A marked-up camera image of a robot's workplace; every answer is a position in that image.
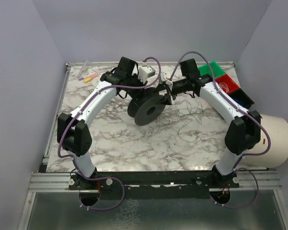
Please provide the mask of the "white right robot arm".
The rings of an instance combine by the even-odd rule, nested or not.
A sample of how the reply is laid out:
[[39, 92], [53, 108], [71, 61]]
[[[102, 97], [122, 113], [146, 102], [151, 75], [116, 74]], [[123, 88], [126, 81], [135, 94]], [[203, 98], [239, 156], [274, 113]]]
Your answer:
[[225, 136], [225, 152], [220, 161], [213, 167], [219, 177], [233, 174], [240, 161], [250, 155], [250, 150], [261, 139], [261, 115], [249, 111], [232, 99], [216, 81], [215, 72], [210, 63], [209, 73], [202, 74], [194, 59], [177, 64], [183, 79], [173, 81], [172, 75], [161, 73], [160, 85], [172, 96], [191, 91], [206, 100], [228, 123]]

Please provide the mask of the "black cable spool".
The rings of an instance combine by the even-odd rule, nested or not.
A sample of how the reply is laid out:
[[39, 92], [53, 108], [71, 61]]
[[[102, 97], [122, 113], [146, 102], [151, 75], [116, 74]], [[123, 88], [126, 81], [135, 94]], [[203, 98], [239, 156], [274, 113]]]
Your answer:
[[143, 94], [129, 102], [127, 113], [134, 118], [136, 125], [147, 125], [157, 119], [164, 111], [166, 105], [159, 103], [163, 97], [155, 91], [154, 87], [146, 88]]

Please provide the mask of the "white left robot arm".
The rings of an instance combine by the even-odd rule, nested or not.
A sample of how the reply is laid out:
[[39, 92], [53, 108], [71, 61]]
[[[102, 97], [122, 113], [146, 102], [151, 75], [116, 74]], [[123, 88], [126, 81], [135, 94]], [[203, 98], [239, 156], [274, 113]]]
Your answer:
[[85, 179], [95, 180], [97, 168], [92, 163], [90, 148], [93, 143], [89, 128], [104, 108], [121, 90], [139, 92], [147, 84], [140, 75], [136, 61], [122, 57], [111, 71], [101, 75], [95, 89], [80, 106], [69, 114], [61, 113], [57, 119], [57, 155], [70, 157], [78, 173]]

